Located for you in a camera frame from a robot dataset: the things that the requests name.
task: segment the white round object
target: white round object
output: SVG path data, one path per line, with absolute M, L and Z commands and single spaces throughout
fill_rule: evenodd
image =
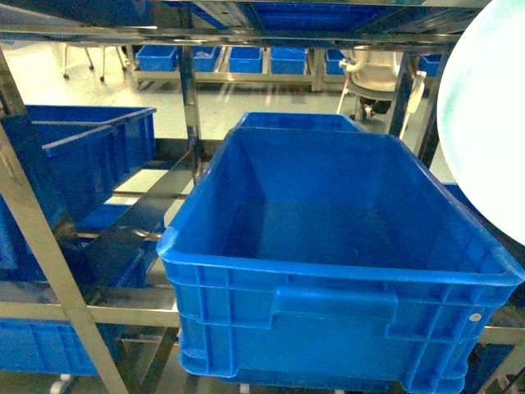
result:
M 493 0 L 450 55 L 437 100 L 445 160 L 495 226 L 525 245 L 525 1 Z

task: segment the metal shelf bar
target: metal shelf bar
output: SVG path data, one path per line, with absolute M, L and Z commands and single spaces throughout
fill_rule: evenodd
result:
M 183 2 L 184 0 L 159 0 L 163 2 Z M 195 3 L 232 2 L 231 0 L 203 0 Z M 269 2 L 268 0 L 243 0 L 243 2 Z M 320 0 L 271 0 L 270 2 L 320 3 Z M 391 7 L 452 7 L 483 8 L 490 0 L 330 0 L 330 4 Z

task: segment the chair leg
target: chair leg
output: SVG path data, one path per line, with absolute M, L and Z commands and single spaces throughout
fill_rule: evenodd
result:
M 69 80 L 69 75 L 67 74 L 67 44 L 64 44 L 64 58 L 63 58 L 63 72 L 62 76 L 65 80 Z
M 87 48 L 84 48 L 85 55 L 88 57 L 89 60 L 89 69 L 93 71 L 95 69 L 95 66 L 93 65 L 93 61 L 91 60 L 91 56 L 89 55 L 89 51 Z
M 115 47 L 115 50 L 116 50 L 116 55 L 118 56 L 118 61 L 121 63 L 122 70 L 124 72 L 126 72 L 127 71 L 127 67 L 124 64 L 124 62 L 122 61 L 121 50 L 118 47 Z
M 348 93 L 348 83 L 350 81 L 350 74 L 346 74 L 345 86 L 343 86 L 343 91 L 341 92 L 341 98 L 339 99 L 339 105 L 337 106 L 337 114 L 341 112 L 341 107 L 343 106 L 343 100 L 345 95 Z
M 106 47 L 102 47 L 102 76 L 100 81 L 104 82 L 106 79 Z
M 410 118 L 410 113 L 409 112 L 405 113 L 404 120 L 403 120 L 403 127 L 401 127 L 401 132 L 399 133 L 400 140 L 403 139 L 404 131 L 407 129 L 407 125 L 409 123 L 409 118 Z
M 355 95 L 355 109 L 354 109 L 354 120 L 362 121 L 363 114 L 361 113 L 361 102 L 359 101 L 359 96 Z

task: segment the metal shelf frame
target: metal shelf frame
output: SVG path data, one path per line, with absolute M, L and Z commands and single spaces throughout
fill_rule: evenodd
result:
M 176 151 L 170 156 L 174 160 L 171 170 L 163 176 L 148 192 L 141 195 L 138 202 L 122 215 L 118 222 L 101 234 L 93 235 L 96 240 L 87 250 L 91 263 L 112 261 L 113 268 L 107 277 L 101 277 L 103 284 L 127 260 L 127 256 L 144 239 L 157 239 L 152 234 L 154 224 L 160 221 L 163 214 L 177 198 L 184 198 L 182 190 L 193 178 L 199 178 L 203 168 L 203 158 L 212 152 L 207 151 L 210 144 L 203 141 L 200 132 L 199 104 L 196 82 L 199 80 L 230 82 L 270 81 L 268 74 L 262 76 L 238 76 L 226 73 L 224 69 L 201 75 L 194 72 L 194 45 L 213 46 L 302 46 L 308 43 L 315 48 L 313 58 L 309 59 L 309 74 L 296 76 L 299 83 L 311 84 L 314 91 L 321 90 L 325 83 L 338 82 L 337 76 L 321 78 L 324 67 L 325 48 L 362 48 L 403 51 L 404 58 L 396 86 L 397 99 L 390 133 L 399 135 L 404 110 L 409 99 L 413 83 L 413 64 L 417 64 L 419 54 L 444 53 L 436 82 L 431 88 L 424 124 L 421 125 L 418 156 L 430 167 L 436 147 L 439 143 L 436 129 L 436 100 L 439 83 L 445 67 L 448 53 L 459 39 L 458 34 L 451 34 L 464 29 L 469 21 L 448 21 L 444 27 L 434 31 L 381 32 L 370 33 L 365 30 L 357 32 L 333 33 L 330 31 L 275 31 L 262 29 L 257 21 L 246 15 L 246 5 L 266 0 L 245 0 L 232 2 L 227 0 L 207 0 L 195 2 L 201 9 L 223 23 L 224 30 L 211 29 L 202 24 L 197 17 L 192 17 L 189 8 L 175 9 L 164 2 L 153 2 L 155 11 L 155 28 L 128 26 L 111 26 L 94 23 L 100 15 L 78 15 L 74 17 L 75 7 L 66 10 L 50 6 L 50 2 L 34 2 L 31 9 L 22 9 L 24 15 L 37 17 L 39 13 L 47 14 L 44 19 L 51 24 L 22 25 L 5 23 L 0 19 L 0 38 L 52 40 L 58 42 L 96 43 L 113 45 L 131 44 L 165 44 L 180 46 L 180 69 L 166 74 L 167 79 L 180 79 L 182 86 L 185 121 L 188 139 L 179 141 Z M 273 0 L 279 2 L 317 3 L 321 0 Z M 399 7 L 407 11 L 414 7 L 443 7 L 457 9 L 482 9 L 488 0 L 331 0 L 330 4 L 372 5 Z M 23 0 L 0 0 L 0 8 L 29 7 Z M 80 12 L 89 9 L 78 7 Z M 147 80 L 151 76 L 136 71 L 137 80 Z M 272 76 L 273 82 L 281 82 L 280 76 Z M 75 226 L 63 204 L 57 204 L 55 214 L 61 220 L 51 223 L 44 210 L 46 198 L 53 196 L 60 200 L 60 192 L 54 185 L 51 170 L 42 154 L 36 132 L 24 136 L 32 144 L 21 146 L 16 136 L 3 126 L 3 121 L 13 117 L 27 120 L 27 112 L 16 83 L 0 50 L 0 194 L 6 200 L 18 226 L 26 238 L 48 283 L 26 284 L 27 291 L 35 294 L 49 294 L 52 303 L 23 302 L 21 300 L 0 300 L 0 317 L 2 318 L 38 318 L 71 322 L 80 340 L 88 351 L 100 378 L 110 394 L 154 392 L 159 374 L 163 370 L 170 350 L 176 344 L 176 333 L 180 326 L 176 301 L 171 288 L 152 287 L 148 289 L 115 289 L 105 286 L 85 289 L 80 287 L 68 267 L 61 245 L 77 236 Z M 32 163 L 24 160 L 24 155 L 33 154 Z M 43 176 L 31 176 L 40 172 Z M 8 288 L 9 283 L 0 282 L 0 294 Z M 507 326 L 505 317 L 518 316 L 514 321 L 522 323 Z M 488 388 L 501 374 L 517 373 L 525 360 L 525 314 L 523 311 L 503 308 L 495 315 L 493 323 L 487 326 L 480 342 L 509 344 L 514 350 L 502 363 L 482 389 Z M 128 357 L 123 362 L 115 363 L 97 329 L 96 323 L 118 323 L 130 326 L 158 328 L 160 340 L 151 360 L 148 372 L 144 376 L 134 373 L 133 359 L 135 348 L 128 350 Z

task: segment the blue bin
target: blue bin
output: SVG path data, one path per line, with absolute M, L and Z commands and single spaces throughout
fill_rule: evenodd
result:
M 230 72 L 262 72 L 263 52 L 261 48 L 235 47 L 230 54 Z
M 396 12 L 392 7 L 257 2 L 253 5 L 267 30 L 353 32 Z
M 112 128 L 99 125 L 33 123 L 49 157 L 58 187 L 74 220 L 113 193 Z
M 325 113 L 248 112 L 236 127 L 311 131 L 363 131 L 345 115 Z
M 83 227 L 94 224 L 110 225 L 127 206 L 108 205 L 90 215 L 79 230 L 97 228 Z M 146 287 L 146 272 L 157 258 L 156 243 L 145 241 L 134 258 L 110 283 L 114 287 Z M 99 324 L 101 334 L 112 353 L 118 356 L 116 339 L 126 326 Z M 68 322 L 48 320 L 0 319 L 0 370 L 34 373 L 68 373 L 78 376 L 94 376 L 97 371 L 91 362 L 75 329 Z
M 114 186 L 155 157 L 155 108 L 28 105 L 27 111 L 31 119 L 38 122 L 111 126 L 109 163 Z
M 339 67 L 339 62 L 344 58 L 339 49 L 328 49 L 326 51 L 326 73 L 331 76 L 343 76 L 345 71 Z
M 194 47 L 195 70 L 197 72 L 213 72 L 220 53 L 219 47 Z
M 426 71 L 427 76 L 436 76 L 441 63 L 441 55 L 426 55 L 419 58 L 419 70 Z
M 458 393 L 525 279 L 399 139 L 368 133 L 234 129 L 157 251 L 182 366 L 227 382 Z
M 141 71 L 174 71 L 177 68 L 177 47 L 144 45 L 136 59 Z
M 304 74 L 306 49 L 273 48 L 272 74 Z

